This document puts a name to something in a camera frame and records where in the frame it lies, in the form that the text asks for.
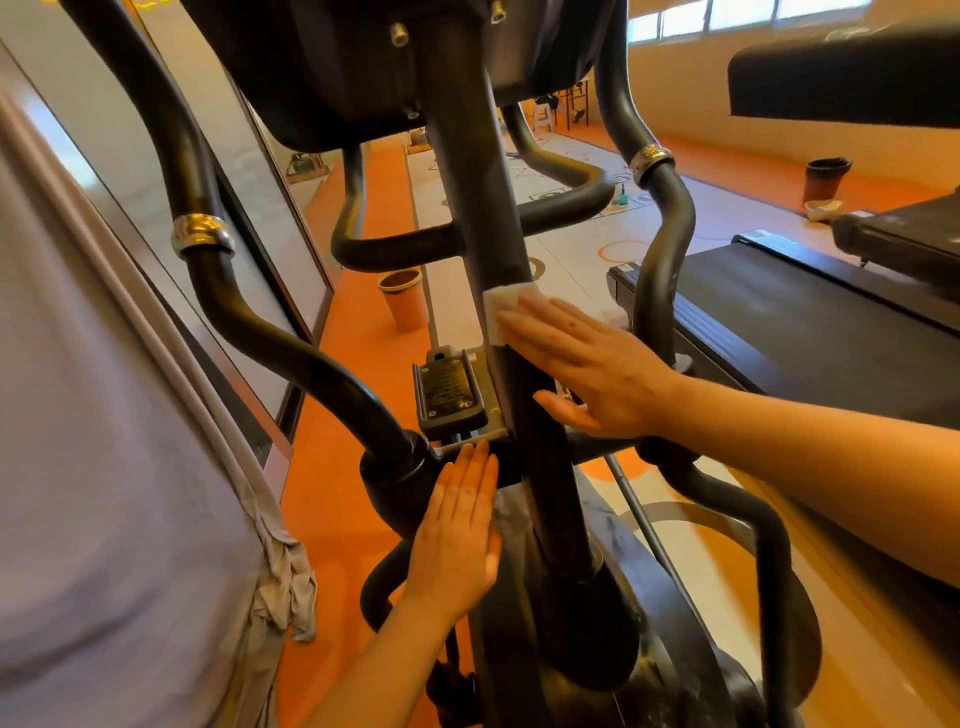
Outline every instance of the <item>wall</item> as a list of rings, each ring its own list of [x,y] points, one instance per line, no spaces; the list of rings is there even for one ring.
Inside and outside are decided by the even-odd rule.
[[[862,24],[960,12],[958,0],[874,0]],[[842,23],[837,27],[856,22]],[[849,157],[861,175],[952,190],[960,184],[960,131],[858,126],[730,116],[727,65],[750,45],[823,34],[828,25],[728,31],[697,40],[632,46],[636,106],[657,132],[806,162]]]

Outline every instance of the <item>trash bin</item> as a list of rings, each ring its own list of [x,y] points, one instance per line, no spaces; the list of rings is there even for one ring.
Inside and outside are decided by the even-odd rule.
[[[430,321],[420,268],[394,271],[378,283],[401,333],[419,331]]]
[[[850,172],[853,163],[843,157],[814,159],[806,166],[804,204],[811,200],[832,200],[840,188],[840,181]]]

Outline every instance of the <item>orange cup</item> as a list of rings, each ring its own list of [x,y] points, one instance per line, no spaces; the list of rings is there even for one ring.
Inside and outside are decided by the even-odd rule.
[[[429,323],[430,313],[423,294],[423,273],[420,268],[394,271],[380,279],[378,286],[400,332],[419,331]]]

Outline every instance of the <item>elliptical machine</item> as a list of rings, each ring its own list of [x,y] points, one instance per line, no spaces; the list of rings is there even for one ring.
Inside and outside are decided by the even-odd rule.
[[[309,344],[258,318],[231,268],[233,244],[211,154],[162,61],[120,0],[62,0],[127,90],[155,143],[173,216],[173,244],[208,320],[237,349],[296,383],[363,444],[360,471],[377,513],[404,541],[364,589],[375,628],[405,577],[412,540],[444,463],[476,426],[469,359],[446,445],[403,430],[362,382]],[[663,224],[636,287],[634,333],[687,374],[674,354],[673,298],[694,228],[673,158],[636,113],[626,67],[627,0],[183,0],[236,83],[283,144],[343,148],[348,194],[333,236],[346,267],[386,272],[460,255],[484,326],[483,292],[531,281],[523,237],[587,220],[614,192],[596,167],[539,149],[521,100],[573,85],[595,68],[604,122]],[[518,206],[496,119],[500,106],[522,158],[566,184]],[[369,139],[426,122],[453,222],[390,238],[357,237]],[[502,428],[483,437],[501,463],[498,581],[469,617],[475,675],[460,674],[455,637],[428,692],[444,726],[796,725],[819,667],[794,672],[791,600],[812,613],[793,576],[790,543],[762,500],[700,472],[698,455],[657,438],[604,440],[566,430],[533,401],[556,386],[509,348],[485,346]],[[429,387],[420,387],[421,405]],[[652,528],[647,550],[576,465],[636,447],[679,493],[747,523],[756,536],[763,685],[713,641]],[[629,484],[617,468],[625,495]],[[636,498],[637,522],[649,525]]]

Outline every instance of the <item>left hand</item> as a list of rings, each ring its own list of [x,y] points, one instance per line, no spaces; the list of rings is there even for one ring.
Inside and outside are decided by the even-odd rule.
[[[434,488],[414,539],[402,602],[445,628],[496,581],[503,542],[492,524],[498,465],[490,445],[464,445]]]

